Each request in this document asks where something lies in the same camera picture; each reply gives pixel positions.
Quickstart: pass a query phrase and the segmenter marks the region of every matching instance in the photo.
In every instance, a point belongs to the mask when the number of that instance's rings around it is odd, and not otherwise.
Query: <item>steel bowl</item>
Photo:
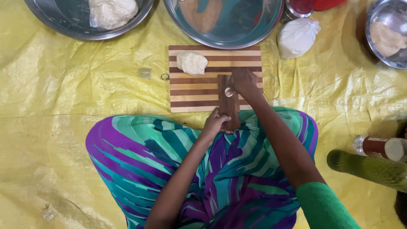
[[[251,46],[273,31],[283,0],[164,0],[165,7],[188,36],[214,48]]]
[[[381,22],[392,31],[407,36],[407,0],[377,0],[368,11],[366,20],[366,39],[372,52],[387,65],[407,69],[407,48],[400,49],[396,54],[389,57],[382,56],[372,42],[370,24]]]
[[[154,0],[136,0],[138,14],[126,25],[102,30],[89,24],[88,0],[25,0],[37,18],[49,28],[80,40],[104,40],[119,36],[138,25],[148,14]]]

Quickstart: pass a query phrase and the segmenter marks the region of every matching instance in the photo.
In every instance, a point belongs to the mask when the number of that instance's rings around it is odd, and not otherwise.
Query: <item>colorful patterned fabric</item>
[[[313,159],[318,130],[307,114],[274,107]],[[199,165],[176,228],[292,228],[299,203],[253,111],[241,128],[219,133]],[[96,170],[123,210],[143,228],[157,195],[200,134],[166,117],[120,115],[86,138]]]

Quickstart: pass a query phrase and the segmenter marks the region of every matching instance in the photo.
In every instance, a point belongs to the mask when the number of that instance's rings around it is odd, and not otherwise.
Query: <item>striped wooden cutting board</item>
[[[208,59],[205,75],[191,76],[177,67],[177,55],[181,51],[199,53]],[[263,90],[260,47],[251,46],[239,50],[220,50],[208,46],[170,45],[170,102],[171,112],[213,111],[219,106],[218,75],[231,75],[233,67],[245,67],[259,78],[257,86]],[[240,110],[252,107],[239,95]]]

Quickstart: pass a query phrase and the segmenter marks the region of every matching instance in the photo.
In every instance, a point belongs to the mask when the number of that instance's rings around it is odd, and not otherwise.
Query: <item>yellow tarpaulin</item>
[[[367,7],[349,0],[314,12],[321,31],[297,59],[281,59],[276,30],[259,43],[265,96],[310,114],[319,128],[317,168],[362,228],[403,228],[396,191],[329,169],[327,153],[352,151],[356,135],[394,136],[407,114],[407,71],[372,59],[363,43]],[[0,0],[0,228],[125,228],[120,208],[85,149],[106,116],[151,114],[201,128],[208,113],[172,114],[168,45],[198,44],[156,0],[126,34],[85,42],[43,25],[23,0]],[[151,80],[137,77],[151,68]],[[302,211],[295,228],[308,228]]]

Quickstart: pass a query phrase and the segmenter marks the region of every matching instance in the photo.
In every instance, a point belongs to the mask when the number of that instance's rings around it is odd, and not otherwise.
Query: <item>plastic bag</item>
[[[135,0],[89,0],[90,26],[105,30],[120,28],[138,13]]]
[[[320,30],[319,22],[309,18],[288,22],[277,36],[280,56],[290,59],[304,55],[314,44],[315,35]]]

